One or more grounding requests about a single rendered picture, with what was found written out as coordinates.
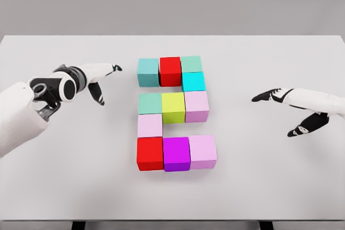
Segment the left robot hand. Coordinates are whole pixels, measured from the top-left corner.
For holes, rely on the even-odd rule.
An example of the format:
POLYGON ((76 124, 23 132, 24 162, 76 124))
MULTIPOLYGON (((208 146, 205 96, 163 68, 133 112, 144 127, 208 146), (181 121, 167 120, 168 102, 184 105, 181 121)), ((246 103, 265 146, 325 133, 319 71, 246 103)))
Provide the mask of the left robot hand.
POLYGON ((92 98, 101 106, 105 105, 103 94, 98 81, 113 72, 122 71, 119 65, 110 63, 89 63, 81 66, 86 76, 86 83, 92 98))

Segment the pink cube block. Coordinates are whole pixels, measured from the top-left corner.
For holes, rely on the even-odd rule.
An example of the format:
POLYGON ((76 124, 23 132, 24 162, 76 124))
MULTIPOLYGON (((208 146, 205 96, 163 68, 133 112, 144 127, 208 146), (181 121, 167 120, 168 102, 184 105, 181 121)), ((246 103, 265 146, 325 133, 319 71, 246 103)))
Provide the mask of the pink cube block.
POLYGON ((138 115, 137 136, 139 138, 162 137, 162 114, 138 115))
POLYGON ((206 91, 184 92, 185 122, 206 122, 209 116, 209 101, 206 91))
POLYGON ((191 170, 212 169, 217 162, 217 151, 213 135, 189 136, 191 170))

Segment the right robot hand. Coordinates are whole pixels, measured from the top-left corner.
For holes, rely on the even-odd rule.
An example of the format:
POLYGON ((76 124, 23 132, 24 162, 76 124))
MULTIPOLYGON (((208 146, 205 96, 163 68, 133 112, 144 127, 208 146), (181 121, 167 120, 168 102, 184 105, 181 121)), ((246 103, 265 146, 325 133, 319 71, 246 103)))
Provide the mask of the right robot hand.
POLYGON ((313 114, 289 131, 288 137, 309 134, 325 126, 339 104, 337 97, 333 95, 303 88, 271 89, 253 97, 252 101, 275 101, 294 108, 311 110, 313 114))

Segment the cyan cube block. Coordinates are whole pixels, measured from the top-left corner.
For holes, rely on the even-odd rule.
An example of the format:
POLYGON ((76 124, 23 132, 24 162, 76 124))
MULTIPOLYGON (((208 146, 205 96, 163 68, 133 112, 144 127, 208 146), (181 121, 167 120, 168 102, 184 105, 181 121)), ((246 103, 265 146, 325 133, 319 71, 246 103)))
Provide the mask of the cyan cube block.
POLYGON ((205 91, 205 80, 203 72, 182 73, 182 91, 194 92, 205 91))

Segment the red cube block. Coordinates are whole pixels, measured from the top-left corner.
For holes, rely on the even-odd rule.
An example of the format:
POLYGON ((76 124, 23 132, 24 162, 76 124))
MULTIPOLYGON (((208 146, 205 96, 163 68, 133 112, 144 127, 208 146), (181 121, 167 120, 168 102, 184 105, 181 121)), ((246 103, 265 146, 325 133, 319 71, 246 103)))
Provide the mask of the red cube block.
POLYGON ((162 87, 179 87, 182 80, 180 57, 159 58, 160 85, 162 87))
POLYGON ((138 138, 136 163, 140 171, 163 170, 163 138, 138 138))

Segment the purple cube block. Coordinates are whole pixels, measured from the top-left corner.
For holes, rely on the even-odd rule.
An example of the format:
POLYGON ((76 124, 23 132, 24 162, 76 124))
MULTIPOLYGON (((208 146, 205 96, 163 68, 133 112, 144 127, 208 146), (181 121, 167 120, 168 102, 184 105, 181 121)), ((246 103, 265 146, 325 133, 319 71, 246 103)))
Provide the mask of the purple cube block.
POLYGON ((189 171, 191 165, 188 137, 163 138, 165 172, 189 171))

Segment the yellow cube block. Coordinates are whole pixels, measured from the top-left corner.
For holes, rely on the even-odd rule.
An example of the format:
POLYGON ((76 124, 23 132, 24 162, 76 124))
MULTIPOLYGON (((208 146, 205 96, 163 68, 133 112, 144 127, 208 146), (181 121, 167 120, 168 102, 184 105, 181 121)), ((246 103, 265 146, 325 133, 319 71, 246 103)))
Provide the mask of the yellow cube block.
POLYGON ((185 122, 185 98, 183 92, 162 93, 163 124, 185 122))

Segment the mint green cube block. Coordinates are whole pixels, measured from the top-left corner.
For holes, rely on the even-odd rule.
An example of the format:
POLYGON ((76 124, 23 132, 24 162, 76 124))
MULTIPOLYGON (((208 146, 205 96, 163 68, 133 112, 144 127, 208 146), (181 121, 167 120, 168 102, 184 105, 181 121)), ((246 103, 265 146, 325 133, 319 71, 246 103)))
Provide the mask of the mint green cube block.
POLYGON ((139 114, 161 114, 162 95, 161 93, 147 93, 139 95, 139 114))
POLYGON ((180 60, 182 73, 196 73, 203 71, 201 57, 199 55, 181 56, 180 60))

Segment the teal blue cube block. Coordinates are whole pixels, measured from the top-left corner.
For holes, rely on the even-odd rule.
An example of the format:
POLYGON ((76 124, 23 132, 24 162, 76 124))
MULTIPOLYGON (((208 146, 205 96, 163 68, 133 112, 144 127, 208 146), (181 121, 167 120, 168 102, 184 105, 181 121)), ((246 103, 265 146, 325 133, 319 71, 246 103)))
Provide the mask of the teal blue cube block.
POLYGON ((137 78, 140 87, 159 87, 159 61, 157 58, 140 58, 137 67, 137 78))

